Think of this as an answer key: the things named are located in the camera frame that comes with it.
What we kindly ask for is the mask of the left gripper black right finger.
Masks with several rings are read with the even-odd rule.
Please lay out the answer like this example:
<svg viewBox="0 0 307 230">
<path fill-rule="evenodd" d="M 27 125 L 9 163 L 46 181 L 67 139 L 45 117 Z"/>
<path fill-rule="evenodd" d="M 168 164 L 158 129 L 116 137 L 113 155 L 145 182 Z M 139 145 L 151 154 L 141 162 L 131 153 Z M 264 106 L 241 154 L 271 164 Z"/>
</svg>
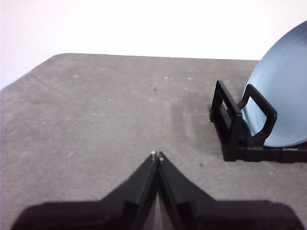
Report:
<svg viewBox="0 0 307 230">
<path fill-rule="evenodd" d="M 187 177 L 162 152 L 159 196 L 177 230 L 302 230 L 288 205 L 268 200 L 216 200 Z"/>
</svg>

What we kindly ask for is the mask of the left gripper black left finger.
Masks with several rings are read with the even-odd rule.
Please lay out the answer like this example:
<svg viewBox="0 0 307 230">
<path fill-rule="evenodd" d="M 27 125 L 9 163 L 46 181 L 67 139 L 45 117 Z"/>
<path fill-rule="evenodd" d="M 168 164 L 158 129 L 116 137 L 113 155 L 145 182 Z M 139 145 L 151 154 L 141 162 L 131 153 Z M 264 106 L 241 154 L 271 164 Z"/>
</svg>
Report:
<svg viewBox="0 0 307 230">
<path fill-rule="evenodd" d="M 155 153 L 97 201 L 46 202 L 23 210 L 13 230 L 140 230 L 156 198 Z"/>
</svg>

